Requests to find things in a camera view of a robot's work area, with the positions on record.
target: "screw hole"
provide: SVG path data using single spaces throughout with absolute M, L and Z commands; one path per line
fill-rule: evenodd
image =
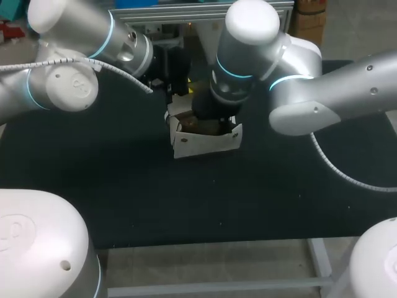
M 68 261 L 62 261 L 60 265 L 61 268 L 65 271 L 69 271 L 72 268 Z

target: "blue led ring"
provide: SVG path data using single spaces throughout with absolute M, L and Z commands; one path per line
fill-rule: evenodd
M 273 88 L 275 85 L 277 85 L 277 84 L 279 84 L 279 83 L 281 83 L 281 82 L 284 82 L 284 81 L 286 81 L 286 80 L 288 80 L 288 79 L 313 79 L 313 77 L 312 77 L 312 76 L 303 76 L 303 75 L 301 75 L 301 74 L 295 74 L 295 75 L 293 75 L 293 76 L 285 76 L 284 78 L 278 79 L 276 82 L 274 82 L 274 83 L 270 86 L 269 91 L 272 90 L 272 88 Z
M 240 76 L 240 75 L 238 75 L 238 74 L 234 74 L 234 73 L 231 73 L 230 71 L 226 70 L 226 68 L 224 68 L 224 67 L 222 66 L 222 64 L 219 62 L 218 55 L 216 56 L 216 60 L 217 60 L 217 62 L 218 62 L 218 64 L 219 64 L 220 68 L 221 68 L 225 73 L 227 73 L 228 75 L 234 76 L 235 78 L 239 78 L 239 79 L 248 79 L 248 78 L 252 78 L 252 76 Z
M 107 34 L 107 38 L 106 38 L 104 44 L 99 48 L 99 50 L 96 51 L 95 54 L 92 54 L 88 58 L 95 58 L 96 56 L 98 56 L 100 53 L 102 53 L 105 50 L 105 47 L 110 42 L 110 38 L 112 37 L 113 30 L 114 30 L 115 21 L 114 21 L 114 17 L 112 15 L 112 13 L 110 11 L 109 11 L 109 14 L 110 14 L 110 29 L 109 29 L 109 33 Z
M 30 78 L 30 72 L 32 70 L 29 70 L 26 76 L 26 87 L 27 87 L 27 94 L 29 95 L 29 98 L 36 104 L 36 106 L 38 106 L 39 108 L 43 109 L 43 110 L 50 110 L 47 109 L 46 107 L 43 107 L 42 105 L 40 105 L 37 101 L 35 101 L 35 99 L 33 98 L 32 93 L 30 92 L 30 86 L 29 86 L 29 78 Z

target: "logo on robot joint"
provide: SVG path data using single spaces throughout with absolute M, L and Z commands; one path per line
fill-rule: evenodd
M 36 237 L 36 226 L 32 219 L 22 214 L 0 217 L 0 254 L 5 251 L 28 250 Z

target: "concrete floor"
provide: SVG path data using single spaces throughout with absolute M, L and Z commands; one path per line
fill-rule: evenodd
M 324 59 L 355 60 L 371 53 L 397 48 L 397 1 L 328 0 L 327 12 L 328 21 L 321 47 Z M 26 52 L 26 48 L 32 45 L 22 44 L 23 47 L 0 47 L 0 64 L 30 61 L 29 55 L 34 53 L 32 49 Z M 326 240 L 332 264 L 337 263 L 351 241 L 351 238 Z M 157 246 L 99 253 L 105 264 L 109 287 L 314 276 L 304 240 Z M 290 289 L 172 297 L 317 298 L 319 293 L 317 289 Z M 349 289 L 343 298 L 348 297 L 353 297 Z

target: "metal frame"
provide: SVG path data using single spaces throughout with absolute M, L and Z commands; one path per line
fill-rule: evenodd
M 109 298 L 131 298 L 154 295 L 159 295 L 159 298 L 161 298 L 162 295 L 172 294 L 320 287 L 321 298 L 339 298 L 341 292 L 347 287 L 350 281 L 348 264 L 355 242 L 351 244 L 341 258 L 341 263 L 336 268 L 335 273 L 332 272 L 324 240 L 322 238 L 308 239 L 308 244 L 317 274 L 315 278 L 115 287 L 108 290 L 108 295 Z
M 232 5 L 231 2 L 184 3 L 170 0 L 159 0 L 159 5 L 133 9 L 114 9 L 112 0 L 97 0 L 102 7 L 128 25 L 137 24 L 180 24 L 222 20 Z M 294 1 L 267 0 L 281 17 L 285 19 L 282 30 L 288 30 Z

